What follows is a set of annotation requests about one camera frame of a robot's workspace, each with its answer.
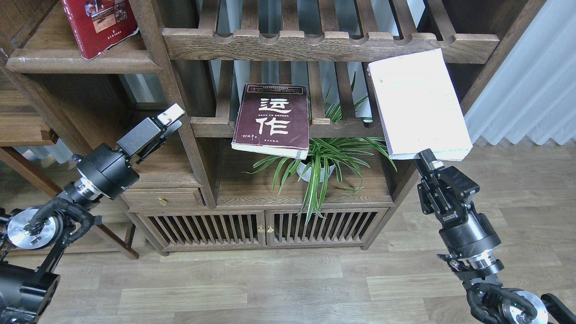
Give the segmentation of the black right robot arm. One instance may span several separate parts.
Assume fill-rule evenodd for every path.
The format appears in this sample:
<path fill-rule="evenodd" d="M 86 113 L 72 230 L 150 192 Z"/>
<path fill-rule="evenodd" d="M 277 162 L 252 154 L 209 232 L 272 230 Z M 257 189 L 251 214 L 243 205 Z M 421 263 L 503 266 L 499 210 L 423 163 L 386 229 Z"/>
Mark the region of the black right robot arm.
<path fill-rule="evenodd" d="M 471 315 L 484 324 L 573 324 L 575 314 L 555 295 L 504 288 L 497 273 L 504 268 L 493 250 L 500 238 L 483 213 L 473 204 L 479 185 L 459 169 L 437 160 L 430 149 L 415 160 L 421 175 L 418 193 L 422 211 L 435 215 L 448 252 L 440 254 L 462 281 Z"/>

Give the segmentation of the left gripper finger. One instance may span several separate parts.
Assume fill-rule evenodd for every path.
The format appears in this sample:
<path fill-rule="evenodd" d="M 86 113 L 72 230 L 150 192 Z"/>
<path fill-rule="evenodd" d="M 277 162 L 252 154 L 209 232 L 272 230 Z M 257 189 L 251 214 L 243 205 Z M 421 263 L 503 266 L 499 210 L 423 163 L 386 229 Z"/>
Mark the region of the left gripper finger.
<path fill-rule="evenodd" d="M 129 157 L 150 155 L 181 127 L 184 114 L 179 104 L 173 104 L 156 117 L 147 117 L 117 142 L 119 149 Z"/>

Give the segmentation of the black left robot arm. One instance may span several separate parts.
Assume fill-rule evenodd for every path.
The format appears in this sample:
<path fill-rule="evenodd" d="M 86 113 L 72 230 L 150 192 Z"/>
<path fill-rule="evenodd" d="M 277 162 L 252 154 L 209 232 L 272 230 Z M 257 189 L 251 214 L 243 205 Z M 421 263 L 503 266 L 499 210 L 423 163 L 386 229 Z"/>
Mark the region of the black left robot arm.
<path fill-rule="evenodd" d="M 102 217 L 92 209 L 102 197 L 117 199 L 138 179 L 140 164 L 165 144 L 179 127 L 185 111 L 171 105 L 155 117 L 146 117 L 112 148 L 101 144 L 86 156 L 75 155 L 80 178 L 44 205 L 1 212 L 1 322 L 35 324 L 51 303 L 60 282 L 55 267 L 66 248 L 80 239 Z M 49 254 L 40 266 L 30 269 L 6 261 L 11 248 L 41 250 Z"/>

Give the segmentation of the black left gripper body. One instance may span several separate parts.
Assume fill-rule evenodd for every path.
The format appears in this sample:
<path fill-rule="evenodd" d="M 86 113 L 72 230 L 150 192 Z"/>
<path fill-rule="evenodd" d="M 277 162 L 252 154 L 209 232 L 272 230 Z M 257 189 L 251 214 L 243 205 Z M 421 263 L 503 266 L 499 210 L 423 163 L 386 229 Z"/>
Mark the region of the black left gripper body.
<path fill-rule="evenodd" d="M 73 154 L 72 159 L 81 175 L 72 184 L 72 200 L 98 201 L 101 196 L 114 200 L 132 186 L 140 176 L 130 161 L 140 164 L 146 157 L 129 157 L 119 146 L 114 150 L 102 144 L 87 156 Z"/>

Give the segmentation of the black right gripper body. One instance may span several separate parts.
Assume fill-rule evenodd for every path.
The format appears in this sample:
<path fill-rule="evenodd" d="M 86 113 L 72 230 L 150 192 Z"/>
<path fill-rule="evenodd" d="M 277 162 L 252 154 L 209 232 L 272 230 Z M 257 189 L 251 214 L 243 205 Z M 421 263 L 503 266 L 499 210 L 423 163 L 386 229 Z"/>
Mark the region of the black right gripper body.
<path fill-rule="evenodd" d="M 472 202 L 479 185 L 469 178 L 422 178 L 418 185 L 423 212 L 441 223 L 448 254 L 440 256 L 457 270 L 479 270 L 496 263 L 492 250 L 500 238 Z"/>

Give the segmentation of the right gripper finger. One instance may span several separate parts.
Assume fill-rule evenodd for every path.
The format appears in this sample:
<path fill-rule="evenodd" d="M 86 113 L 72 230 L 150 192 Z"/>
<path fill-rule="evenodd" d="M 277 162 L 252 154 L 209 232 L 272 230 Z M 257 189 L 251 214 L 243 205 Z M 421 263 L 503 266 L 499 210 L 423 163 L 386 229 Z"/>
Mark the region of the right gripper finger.
<path fill-rule="evenodd" d="M 415 162 L 425 189 L 443 195 L 452 193 L 467 207 L 471 207 L 473 195 L 480 190 L 476 182 L 454 166 L 445 167 L 430 149 L 418 153 Z"/>

